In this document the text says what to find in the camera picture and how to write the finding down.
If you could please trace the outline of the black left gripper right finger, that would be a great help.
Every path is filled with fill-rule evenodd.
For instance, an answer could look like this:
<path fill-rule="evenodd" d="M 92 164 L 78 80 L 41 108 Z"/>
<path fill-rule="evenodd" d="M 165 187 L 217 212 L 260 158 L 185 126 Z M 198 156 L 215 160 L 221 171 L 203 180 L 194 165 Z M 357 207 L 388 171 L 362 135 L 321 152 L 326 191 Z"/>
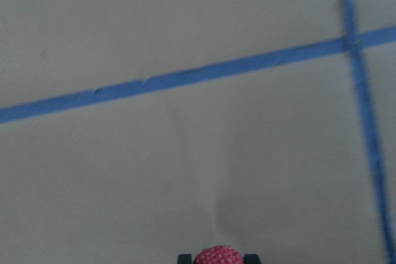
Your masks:
<path fill-rule="evenodd" d="M 252 250 L 243 253 L 243 260 L 245 264 L 260 264 L 260 256 Z"/>

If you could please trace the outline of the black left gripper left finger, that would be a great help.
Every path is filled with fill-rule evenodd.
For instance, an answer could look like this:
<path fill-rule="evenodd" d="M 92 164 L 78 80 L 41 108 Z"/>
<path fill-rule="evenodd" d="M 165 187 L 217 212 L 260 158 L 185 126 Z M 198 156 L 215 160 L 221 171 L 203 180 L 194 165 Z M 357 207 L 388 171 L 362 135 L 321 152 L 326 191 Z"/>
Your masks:
<path fill-rule="evenodd" d="M 194 263 L 193 250 L 188 250 L 178 254 L 177 264 L 193 264 L 193 263 Z"/>

